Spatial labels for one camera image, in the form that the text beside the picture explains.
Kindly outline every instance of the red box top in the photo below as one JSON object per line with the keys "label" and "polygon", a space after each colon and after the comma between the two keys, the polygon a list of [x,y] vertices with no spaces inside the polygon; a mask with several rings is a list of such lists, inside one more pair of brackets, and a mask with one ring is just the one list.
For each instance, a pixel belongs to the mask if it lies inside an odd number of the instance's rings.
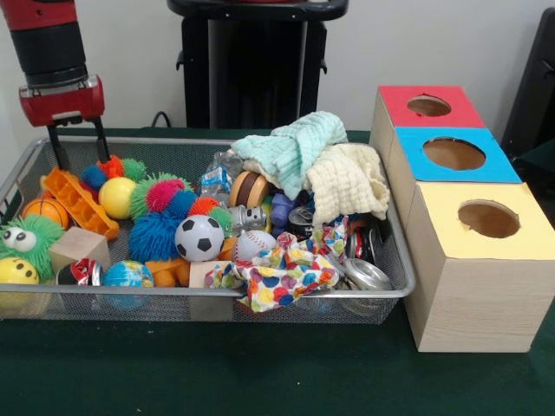
{"label": "red box top", "polygon": [[474,127],[486,125],[461,87],[380,86],[394,127]]}

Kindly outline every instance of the polka dot fabric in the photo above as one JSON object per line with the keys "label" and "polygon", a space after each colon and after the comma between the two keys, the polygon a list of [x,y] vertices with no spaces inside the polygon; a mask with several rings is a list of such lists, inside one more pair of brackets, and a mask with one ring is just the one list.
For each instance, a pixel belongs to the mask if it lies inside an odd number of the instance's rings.
{"label": "polka dot fabric", "polygon": [[331,288],[339,275],[325,256],[335,256],[343,263],[347,221],[315,231],[302,243],[283,233],[275,249],[261,251],[250,262],[217,266],[206,275],[205,286],[246,287],[246,295],[239,301],[253,312],[282,308],[315,289]]}

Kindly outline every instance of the googly eyes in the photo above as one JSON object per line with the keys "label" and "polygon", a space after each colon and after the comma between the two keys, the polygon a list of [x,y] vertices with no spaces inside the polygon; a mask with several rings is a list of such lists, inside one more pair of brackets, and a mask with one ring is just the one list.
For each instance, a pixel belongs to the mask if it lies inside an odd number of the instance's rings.
{"label": "googly eyes", "polygon": [[31,231],[25,231],[17,227],[11,227],[6,230],[2,240],[6,247],[21,253],[31,251],[36,246],[36,235]]}

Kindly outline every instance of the yellow box top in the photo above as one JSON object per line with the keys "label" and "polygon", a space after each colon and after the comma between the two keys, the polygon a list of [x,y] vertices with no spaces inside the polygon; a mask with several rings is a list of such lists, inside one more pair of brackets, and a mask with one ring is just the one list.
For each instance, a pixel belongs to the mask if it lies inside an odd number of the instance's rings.
{"label": "yellow box top", "polygon": [[555,260],[555,231],[528,185],[419,187],[447,257]]}

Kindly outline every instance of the black cable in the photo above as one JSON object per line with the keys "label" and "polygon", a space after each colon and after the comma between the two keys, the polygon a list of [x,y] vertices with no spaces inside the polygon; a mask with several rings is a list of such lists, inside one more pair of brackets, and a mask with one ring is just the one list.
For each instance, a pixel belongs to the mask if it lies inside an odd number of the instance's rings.
{"label": "black cable", "polygon": [[163,117],[164,120],[166,121],[166,127],[172,128],[172,122],[170,121],[170,118],[163,111],[159,111],[158,113],[156,113],[156,115],[154,116],[154,120],[153,120],[152,124],[150,125],[150,127],[156,127],[156,123],[158,123],[158,119],[160,117]]}

